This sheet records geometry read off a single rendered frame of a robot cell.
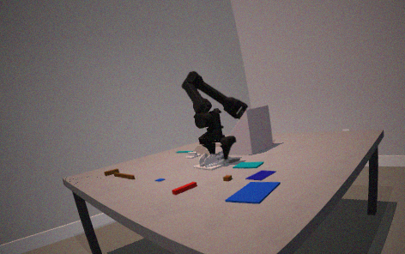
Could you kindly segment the small orange-brown block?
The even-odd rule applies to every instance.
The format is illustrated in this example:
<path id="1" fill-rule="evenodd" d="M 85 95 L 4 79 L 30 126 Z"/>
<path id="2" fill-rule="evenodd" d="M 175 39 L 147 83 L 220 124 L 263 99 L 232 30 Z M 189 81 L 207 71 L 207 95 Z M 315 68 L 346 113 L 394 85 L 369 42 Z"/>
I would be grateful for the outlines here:
<path id="1" fill-rule="evenodd" d="M 230 176 L 225 176 L 224 178 L 223 178 L 223 181 L 230 181 L 232 179 L 232 175 L 230 175 Z"/>

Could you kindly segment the orange rectangular bar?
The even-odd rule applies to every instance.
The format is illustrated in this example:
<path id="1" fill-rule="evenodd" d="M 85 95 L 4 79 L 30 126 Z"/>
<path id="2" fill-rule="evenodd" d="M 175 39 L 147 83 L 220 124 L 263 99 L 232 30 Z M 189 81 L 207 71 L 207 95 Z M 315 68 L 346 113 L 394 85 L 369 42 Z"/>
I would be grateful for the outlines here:
<path id="1" fill-rule="evenodd" d="M 118 169 L 114 169 L 114 170 L 111 170 L 111 171 L 110 171 L 110 170 L 109 170 L 109 171 L 106 171 L 106 172 L 104 172 L 104 174 L 107 175 L 107 176 L 109 176 L 109 175 L 114 174 L 115 172 L 119 173 L 119 172 L 118 172 Z"/>

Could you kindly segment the blue flat plate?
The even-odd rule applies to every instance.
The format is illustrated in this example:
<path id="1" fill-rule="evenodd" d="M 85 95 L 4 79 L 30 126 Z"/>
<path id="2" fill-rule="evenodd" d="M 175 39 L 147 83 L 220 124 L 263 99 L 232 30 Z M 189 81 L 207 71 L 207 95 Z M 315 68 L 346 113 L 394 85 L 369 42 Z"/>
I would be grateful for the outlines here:
<path id="1" fill-rule="evenodd" d="M 238 192 L 232 194 L 226 202 L 231 203 L 260 203 L 281 182 L 250 182 Z"/>

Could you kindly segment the red rectangular bar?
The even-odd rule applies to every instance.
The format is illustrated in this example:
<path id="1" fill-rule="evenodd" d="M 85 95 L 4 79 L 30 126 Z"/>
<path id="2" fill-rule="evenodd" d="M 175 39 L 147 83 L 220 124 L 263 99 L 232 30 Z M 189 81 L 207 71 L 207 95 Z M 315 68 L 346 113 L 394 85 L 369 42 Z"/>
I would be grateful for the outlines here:
<path id="1" fill-rule="evenodd" d="M 172 193 L 174 195 L 177 195 L 177 194 L 180 194 L 180 193 L 182 193 L 184 191 L 190 190 L 190 189 L 192 189 L 194 187 L 196 187 L 196 182 L 191 182 L 191 183 L 188 183 L 187 185 L 184 185 L 182 187 L 178 187 L 178 188 L 172 190 Z"/>

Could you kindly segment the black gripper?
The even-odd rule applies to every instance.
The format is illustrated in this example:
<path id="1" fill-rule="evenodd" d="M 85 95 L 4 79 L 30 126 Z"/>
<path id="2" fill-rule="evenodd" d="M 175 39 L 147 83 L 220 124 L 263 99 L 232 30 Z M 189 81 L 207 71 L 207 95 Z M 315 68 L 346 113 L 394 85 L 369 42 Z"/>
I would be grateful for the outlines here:
<path id="1" fill-rule="evenodd" d="M 235 136 L 225 137 L 225 135 L 222 135 L 222 128 L 224 127 L 221 126 L 221 124 L 210 125 L 207 129 L 215 130 L 215 134 L 217 135 L 218 139 L 216 140 L 213 139 L 211 142 L 209 142 L 209 144 L 207 145 L 203 144 L 203 146 L 208 149 L 210 154 L 215 154 L 215 143 L 220 142 L 221 143 L 220 147 L 223 150 L 224 158 L 226 160 L 228 158 L 232 145 L 237 141 Z"/>

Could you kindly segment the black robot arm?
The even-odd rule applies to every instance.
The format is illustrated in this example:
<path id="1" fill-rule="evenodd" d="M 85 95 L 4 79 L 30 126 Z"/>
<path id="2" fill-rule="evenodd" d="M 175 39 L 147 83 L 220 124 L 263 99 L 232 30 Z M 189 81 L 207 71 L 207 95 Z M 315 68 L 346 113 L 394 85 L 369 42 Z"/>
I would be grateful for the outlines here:
<path id="1" fill-rule="evenodd" d="M 209 112 L 212 105 L 209 100 L 204 99 L 200 95 L 198 90 L 202 90 L 204 93 L 220 102 L 224 107 L 224 111 L 228 112 L 234 118 L 240 119 L 246 108 L 248 107 L 248 105 L 241 102 L 240 100 L 236 100 L 232 97 L 227 97 L 226 95 L 221 94 L 214 88 L 210 87 L 195 71 L 190 72 L 186 76 L 181 85 L 181 88 L 185 90 L 185 92 L 189 95 L 190 99 L 193 102 L 193 109 L 196 113 L 193 118 L 195 119 L 196 127 L 199 129 L 209 127 L 210 125 L 220 124 L 221 110 L 215 108 L 213 111 Z M 215 130 L 207 129 L 207 132 L 200 136 L 198 139 L 202 145 L 207 145 L 213 139 L 216 140 L 218 138 L 215 134 Z"/>

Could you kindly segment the orange-brown thin bar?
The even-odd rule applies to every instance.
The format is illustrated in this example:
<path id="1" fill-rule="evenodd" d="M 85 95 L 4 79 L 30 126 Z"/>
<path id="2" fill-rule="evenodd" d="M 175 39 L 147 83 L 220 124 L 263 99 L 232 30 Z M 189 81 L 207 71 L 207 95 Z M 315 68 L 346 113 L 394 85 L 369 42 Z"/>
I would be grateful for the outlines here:
<path id="1" fill-rule="evenodd" d="M 125 173 L 114 173 L 114 177 L 121 177 L 121 178 L 127 178 L 127 179 L 135 179 L 134 175 L 130 175 L 130 174 L 125 174 Z"/>

